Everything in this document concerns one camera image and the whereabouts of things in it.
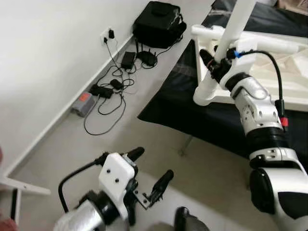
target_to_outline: white wall outlet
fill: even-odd
[[[100,39],[101,39],[101,45],[104,46],[105,43],[104,43],[104,38],[107,38],[109,39],[109,33],[108,31],[111,29],[111,26],[107,27],[106,30],[104,30],[101,35],[100,35]]]

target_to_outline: white bracket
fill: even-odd
[[[118,153],[109,154],[99,175],[101,189],[109,196],[123,220],[128,219],[124,196],[134,168]]]

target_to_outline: black case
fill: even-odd
[[[180,7],[151,1],[134,23],[133,34],[139,43],[149,47],[168,48],[186,29]]]

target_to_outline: black cable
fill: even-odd
[[[91,133],[87,130],[87,126],[86,126],[86,123],[87,123],[87,118],[88,116],[90,115],[90,113],[93,111],[94,107],[97,105],[97,102],[99,100],[99,95],[98,95],[98,99],[97,101],[95,102],[95,104],[92,106],[92,108],[90,109],[90,111],[88,112],[88,114],[85,116],[85,119],[83,120],[83,127],[85,129],[85,131],[89,134],[89,135],[92,135],[92,136],[100,136],[100,135],[103,135],[103,134],[106,134],[108,133],[118,122],[119,120],[122,118],[122,116],[124,115],[124,112],[125,112],[125,109],[126,109],[126,101],[124,99],[124,96],[122,94],[122,92],[120,92],[120,96],[121,98],[123,98],[122,102],[124,103],[124,108],[123,108],[123,112],[121,113],[120,117],[114,122],[114,124],[106,131],[104,132],[100,132],[100,133]]]
[[[135,84],[135,81],[132,78],[130,78],[130,77],[125,79],[124,82],[125,81],[129,81],[129,83],[127,85],[125,85],[125,84],[123,85],[124,89],[126,89],[127,87],[130,87],[130,86],[133,86]]]
[[[283,99],[283,96],[282,96],[282,79],[281,79],[280,70],[279,70],[279,67],[276,63],[276,60],[267,51],[247,51],[247,52],[240,53],[240,55],[247,55],[247,54],[253,54],[253,53],[261,53],[261,54],[267,55],[270,58],[270,60],[272,61],[272,63],[274,64],[274,67],[275,67],[275,70],[276,70],[276,73],[277,73],[277,78],[278,78],[279,100],[282,100]]]
[[[114,112],[116,109],[118,109],[118,108],[121,107],[122,102],[123,102],[123,97],[121,96],[121,94],[120,94],[120,98],[121,98],[121,100],[120,100],[119,106],[117,106],[115,109],[113,109],[113,110],[110,111],[110,112],[103,113],[103,112],[100,111],[100,108],[101,108],[101,106],[106,102],[107,99],[105,99],[105,100],[99,105],[99,107],[97,108],[98,113],[101,114],[101,115],[103,115],[103,116],[110,115],[110,114],[111,114],[112,112]]]
[[[135,68],[135,70],[134,70],[134,71],[131,71],[131,70],[130,70],[129,72],[126,71],[127,74],[134,74],[134,73],[137,71],[137,68],[136,68],[136,65],[135,65],[135,61],[136,61],[136,60],[134,60],[134,65],[133,65],[133,67],[131,68],[131,70],[132,70],[133,68]]]
[[[111,54],[111,51],[110,51],[110,48],[109,48],[109,46],[108,46],[108,43],[105,42],[105,44],[106,44],[106,46],[107,46],[107,49],[108,49],[108,52],[109,52],[109,55],[110,55],[112,61],[114,62],[115,66],[117,67],[118,71],[121,73],[120,75],[113,75],[113,76],[121,77],[121,79],[122,79],[122,81],[123,81],[123,71],[121,70],[120,67],[118,67],[118,65],[117,65],[117,63],[116,63],[116,61],[115,61],[115,59],[113,58],[113,56],[112,56],[112,54]]]
[[[108,72],[110,71],[110,69],[111,69],[112,67],[116,67],[116,68],[117,68],[114,72],[112,72],[112,75],[113,75],[113,76],[117,76],[117,77],[118,77],[118,76],[121,76],[121,75],[123,74],[122,70],[120,69],[120,71],[121,71],[120,73],[121,73],[121,74],[120,74],[120,75],[116,75],[115,72],[119,71],[119,69],[118,69],[117,66],[112,65],[112,66],[110,66],[110,67],[108,68],[108,70],[106,71],[106,73],[96,81],[96,85],[98,85],[98,83],[108,74]]]
[[[183,38],[183,35],[182,35],[179,39],[177,39],[168,49],[166,49],[165,51],[159,52],[159,53],[156,55],[156,57],[158,57],[158,56],[161,55],[162,53],[165,53],[165,52],[167,52],[168,50],[170,50],[170,49],[173,47],[173,45],[176,44],[176,43],[178,43],[178,42],[180,42],[180,41],[182,40],[182,38]]]
[[[63,195],[63,185],[65,184],[65,182],[67,182],[70,178],[72,178],[74,175],[78,174],[79,172],[82,172],[83,170],[86,170],[87,168],[95,165],[96,162],[93,161],[93,162],[90,162],[88,164],[86,164],[85,166],[75,170],[74,172],[70,173],[68,176],[66,176],[59,184],[59,187],[58,187],[58,193],[59,193],[59,198],[60,198],[60,201],[61,201],[61,204],[62,204],[62,207],[63,207],[63,210],[65,213],[68,212],[68,207],[66,205],[66,201],[64,199],[64,195]]]
[[[143,65],[144,62],[142,62],[142,63],[141,63],[141,67],[142,67],[143,69],[152,69],[152,68],[156,67],[157,63],[158,63],[158,61],[156,60],[156,63],[155,63],[153,66],[147,67],[147,66],[144,66],[144,65]]]

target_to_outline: white chair leg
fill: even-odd
[[[20,218],[21,194],[22,194],[21,189],[13,190],[11,219],[13,219],[17,225],[19,224],[19,218]]]
[[[5,187],[20,189],[27,193],[41,194],[41,195],[50,195],[51,191],[49,189],[41,188],[32,184],[27,184],[18,180],[13,180],[11,178],[2,177],[0,178],[0,185]]]

